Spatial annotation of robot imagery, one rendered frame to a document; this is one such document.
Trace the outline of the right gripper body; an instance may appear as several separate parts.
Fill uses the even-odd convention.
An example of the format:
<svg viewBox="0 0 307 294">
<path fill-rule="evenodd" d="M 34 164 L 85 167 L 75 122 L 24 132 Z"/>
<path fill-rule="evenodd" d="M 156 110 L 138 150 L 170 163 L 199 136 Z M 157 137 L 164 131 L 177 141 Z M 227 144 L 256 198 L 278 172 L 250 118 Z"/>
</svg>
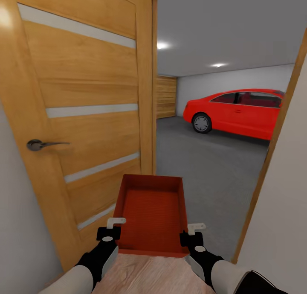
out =
<svg viewBox="0 0 307 294">
<path fill-rule="evenodd" d="M 197 240 L 201 242 L 203 245 L 203 235 L 201 232 L 195 232 L 195 235 L 190 236 L 188 233 L 184 231 L 184 233 L 180 233 L 180 244 L 182 247 L 189 247 L 191 241 Z"/>
</svg>

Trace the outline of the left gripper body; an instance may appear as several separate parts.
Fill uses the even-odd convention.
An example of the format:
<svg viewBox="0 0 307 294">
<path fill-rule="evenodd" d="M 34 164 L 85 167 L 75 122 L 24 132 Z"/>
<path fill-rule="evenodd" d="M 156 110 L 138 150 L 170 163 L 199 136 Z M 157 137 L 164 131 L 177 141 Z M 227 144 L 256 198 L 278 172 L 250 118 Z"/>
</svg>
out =
<svg viewBox="0 0 307 294">
<path fill-rule="evenodd" d="M 113 229 L 107 229 L 107 227 L 99 227 L 96 240 L 101 241 L 101 238 L 105 233 L 112 233 L 115 237 L 115 240 L 119 240 L 121 235 L 121 227 L 115 226 Z"/>
</svg>

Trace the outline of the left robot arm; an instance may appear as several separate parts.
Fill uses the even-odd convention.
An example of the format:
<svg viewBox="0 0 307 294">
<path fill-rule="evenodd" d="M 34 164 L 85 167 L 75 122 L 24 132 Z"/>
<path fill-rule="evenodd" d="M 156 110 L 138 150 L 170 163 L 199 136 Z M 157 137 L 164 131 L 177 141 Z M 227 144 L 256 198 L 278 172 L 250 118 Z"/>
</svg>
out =
<svg viewBox="0 0 307 294">
<path fill-rule="evenodd" d="M 126 218 L 108 218 L 107 227 L 98 228 L 98 246 L 86 252 L 77 265 L 37 294 L 91 294 L 118 254 L 115 240 L 120 239 L 121 227 L 113 225 L 125 223 Z"/>
</svg>

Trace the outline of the storage box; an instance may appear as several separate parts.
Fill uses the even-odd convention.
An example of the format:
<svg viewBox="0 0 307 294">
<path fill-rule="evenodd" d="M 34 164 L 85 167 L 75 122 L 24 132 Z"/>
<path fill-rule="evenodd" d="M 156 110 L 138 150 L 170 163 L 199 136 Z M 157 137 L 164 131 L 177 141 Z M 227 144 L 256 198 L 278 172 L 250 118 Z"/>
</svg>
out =
<svg viewBox="0 0 307 294">
<path fill-rule="evenodd" d="M 180 177 L 124 174 L 113 218 L 126 218 L 118 253 L 184 258 L 180 244 L 187 233 L 183 182 Z"/>
</svg>

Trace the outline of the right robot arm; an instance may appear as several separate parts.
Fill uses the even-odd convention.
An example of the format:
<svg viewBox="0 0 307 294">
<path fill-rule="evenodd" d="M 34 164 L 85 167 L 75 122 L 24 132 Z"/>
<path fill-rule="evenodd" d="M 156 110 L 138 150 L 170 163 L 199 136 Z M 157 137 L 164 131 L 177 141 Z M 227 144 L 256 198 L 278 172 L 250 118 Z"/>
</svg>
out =
<svg viewBox="0 0 307 294">
<path fill-rule="evenodd" d="M 180 233 L 180 244 L 190 250 L 189 265 L 216 294 L 289 294 L 270 278 L 250 267 L 238 266 L 207 251 L 203 235 L 204 223 L 188 224 L 188 232 Z"/>
</svg>

